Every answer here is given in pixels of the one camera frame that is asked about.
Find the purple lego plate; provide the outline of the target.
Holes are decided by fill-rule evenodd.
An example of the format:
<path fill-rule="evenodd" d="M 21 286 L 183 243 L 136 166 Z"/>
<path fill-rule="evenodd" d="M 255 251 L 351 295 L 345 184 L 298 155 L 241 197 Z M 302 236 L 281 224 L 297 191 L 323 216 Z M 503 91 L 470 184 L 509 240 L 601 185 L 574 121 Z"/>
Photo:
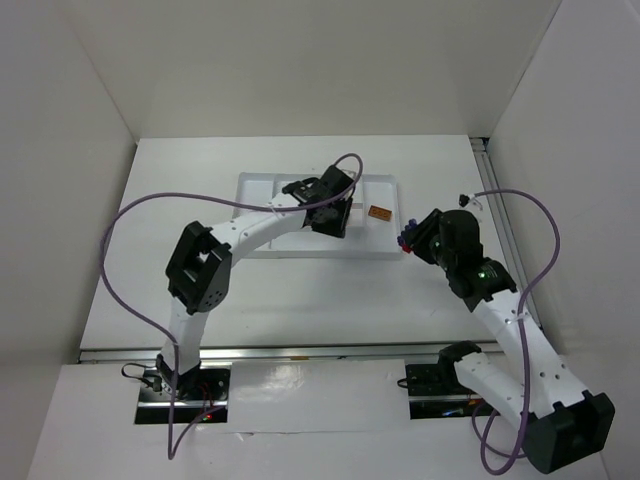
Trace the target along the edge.
<path fill-rule="evenodd" d="M 408 223 L 403 227 L 403 230 L 397 236 L 397 243 L 400 246 L 400 248 L 401 248 L 402 244 L 406 244 L 406 245 L 409 246 L 409 244 L 407 243 L 407 240 L 412 237 L 412 231 L 417 226 L 418 226 L 418 222 L 416 221 L 415 218 L 411 218 L 411 219 L 408 220 Z"/>

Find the orange lego plate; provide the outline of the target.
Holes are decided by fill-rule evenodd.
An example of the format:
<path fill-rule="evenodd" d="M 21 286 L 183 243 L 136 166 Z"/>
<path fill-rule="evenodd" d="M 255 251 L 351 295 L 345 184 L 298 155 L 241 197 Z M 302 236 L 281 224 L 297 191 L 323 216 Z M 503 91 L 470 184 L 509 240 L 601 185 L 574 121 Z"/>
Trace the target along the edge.
<path fill-rule="evenodd" d="M 390 222 L 392 219 L 393 212 L 389 209 L 371 205 L 368 210 L 368 216 L 377 220 Z"/>

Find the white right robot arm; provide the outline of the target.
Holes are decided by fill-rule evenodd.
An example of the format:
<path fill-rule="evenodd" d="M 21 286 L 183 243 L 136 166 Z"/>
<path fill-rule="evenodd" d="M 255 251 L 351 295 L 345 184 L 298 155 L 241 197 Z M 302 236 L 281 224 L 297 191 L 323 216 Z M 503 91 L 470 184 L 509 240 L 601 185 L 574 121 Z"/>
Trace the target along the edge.
<path fill-rule="evenodd" d="M 516 443 L 539 472 L 549 474 L 600 452 L 615 407 L 593 394 L 557 354 L 525 307 L 507 269 L 485 256 L 476 217 L 433 210 L 403 228 L 402 249 L 440 267 L 453 294 L 494 336 L 517 374 L 496 367 L 472 341 L 439 353 L 441 377 L 482 397 L 517 431 Z"/>

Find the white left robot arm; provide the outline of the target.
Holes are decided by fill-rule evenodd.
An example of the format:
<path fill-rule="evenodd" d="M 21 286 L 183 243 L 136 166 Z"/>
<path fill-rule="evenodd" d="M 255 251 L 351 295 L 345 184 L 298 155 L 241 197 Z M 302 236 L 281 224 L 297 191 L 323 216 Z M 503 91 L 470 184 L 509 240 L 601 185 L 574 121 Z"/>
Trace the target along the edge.
<path fill-rule="evenodd" d="M 156 368 L 178 396 L 196 383 L 205 325 L 229 292 L 232 268 L 263 245 L 305 227 L 344 237 L 353 190 L 354 180 L 331 165 L 319 178 L 284 186 L 257 211 L 213 227 L 198 221 L 185 227 L 166 268 L 172 338 L 156 359 Z"/>

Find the white compartment tray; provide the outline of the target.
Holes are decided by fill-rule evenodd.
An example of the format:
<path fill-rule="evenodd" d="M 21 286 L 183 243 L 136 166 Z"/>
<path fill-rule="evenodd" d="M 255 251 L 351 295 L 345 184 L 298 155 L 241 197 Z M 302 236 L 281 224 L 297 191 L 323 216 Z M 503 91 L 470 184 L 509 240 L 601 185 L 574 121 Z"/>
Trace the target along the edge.
<path fill-rule="evenodd" d="M 393 212 L 390 222 L 368 216 L 371 205 Z M 280 236 L 252 252 L 252 258 L 349 258 L 395 260 L 401 251 L 397 182 L 391 175 L 365 174 L 356 186 L 346 235 L 338 239 L 310 228 Z"/>

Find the aluminium side rail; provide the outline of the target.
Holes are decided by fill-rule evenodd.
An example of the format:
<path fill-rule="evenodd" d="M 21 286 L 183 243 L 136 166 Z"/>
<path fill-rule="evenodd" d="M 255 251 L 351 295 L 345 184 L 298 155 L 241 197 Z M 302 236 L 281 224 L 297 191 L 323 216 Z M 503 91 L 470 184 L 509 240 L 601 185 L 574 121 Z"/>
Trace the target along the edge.
<path fill-rule="evenodd" d="M 488 139 L 484 137 L 470 137 L 469 141 L 481 177 L 482 190 L 499 189 L 499 182 L 487 150 Z M 500 246 L 505 257 L 505 265 L 517 282 L 519 289 L 523 290 L 527 285 L 527 276 L 509 221 L 505 199 L 499 194 L 493 194 L 488 196 L 485 203 L 488 205 L 494 224 L 496 225 Z"/>

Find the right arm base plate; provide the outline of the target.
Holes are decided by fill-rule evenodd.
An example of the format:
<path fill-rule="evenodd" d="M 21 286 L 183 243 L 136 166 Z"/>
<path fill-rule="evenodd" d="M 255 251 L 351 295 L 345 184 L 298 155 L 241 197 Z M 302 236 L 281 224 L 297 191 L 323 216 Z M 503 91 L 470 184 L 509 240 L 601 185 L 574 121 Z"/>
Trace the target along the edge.
<path fill-rule="evenodd" d="M 411 420 L 488 416 L 492 409 L 472 390 L 445 381 L 437 364 L 407 364 L 397 385 L 408 394 Z"/>

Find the aluminium front rail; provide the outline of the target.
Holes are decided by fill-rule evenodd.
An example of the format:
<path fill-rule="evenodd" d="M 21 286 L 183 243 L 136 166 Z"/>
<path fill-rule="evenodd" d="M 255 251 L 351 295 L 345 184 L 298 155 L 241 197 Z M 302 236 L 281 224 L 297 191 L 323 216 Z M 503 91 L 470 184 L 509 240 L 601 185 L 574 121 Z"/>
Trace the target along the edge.
<path fill-rule="evenodd" d="M 399 344 L 344 344 L 308 346 L 271 346 L 204 348 L 200 352 L 202 361 L 233 362 L 241 360 L 304 360 L 304 359 L 349 359 L 373 357 L 426 357 L 437 355 L 452 342 L 421 342 Z M 80 352 L 80 364 L 139 362 L 149 363 L 156 358 L 155 349 L 84 349 Z"/>

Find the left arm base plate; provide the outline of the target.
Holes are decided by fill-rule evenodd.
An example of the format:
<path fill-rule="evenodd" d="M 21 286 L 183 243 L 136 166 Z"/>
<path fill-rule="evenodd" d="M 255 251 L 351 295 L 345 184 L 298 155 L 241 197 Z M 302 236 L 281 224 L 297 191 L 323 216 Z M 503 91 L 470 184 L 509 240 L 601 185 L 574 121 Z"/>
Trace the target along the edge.
<path fill-rule="evenodd" d="M 186 392 L 178 393 L 174 422 L 188 424 L 198 415 L 210 413 L 201 423 L 226 423 L 231 369 L 229 366 L 204 368 L 195 384 Z M 137 425 L 166 425 L 168 423 L 171 390 L 155 368 L 145 368 L 133 375 L 141 385 L 134 423 Z"/>

